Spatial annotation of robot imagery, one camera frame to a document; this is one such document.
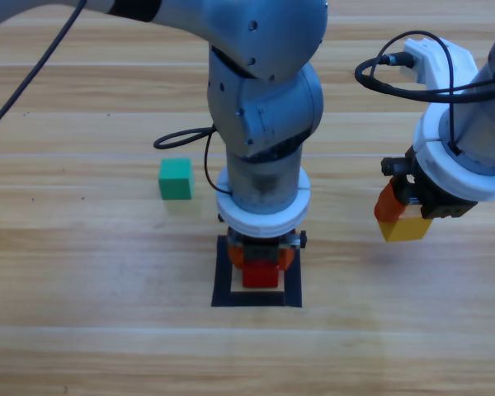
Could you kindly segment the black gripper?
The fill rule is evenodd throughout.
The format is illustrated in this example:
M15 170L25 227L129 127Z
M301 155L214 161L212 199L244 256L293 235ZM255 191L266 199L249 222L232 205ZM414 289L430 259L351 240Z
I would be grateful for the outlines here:
M287 271L295 258L295 252L305 248L307 242L305 230L298 232L292 229L277 237L255 238L228 227L227 233L219 236L217 263L228 262L242 270L243 264L262 262L278 264L281 271Z
M375 204L375 218L382 223L395 223L410 205L420 205L423 219L459 218L478 202L451 195L440 188L422 169L413 148L403 157L381 161L381 172L390 177Z

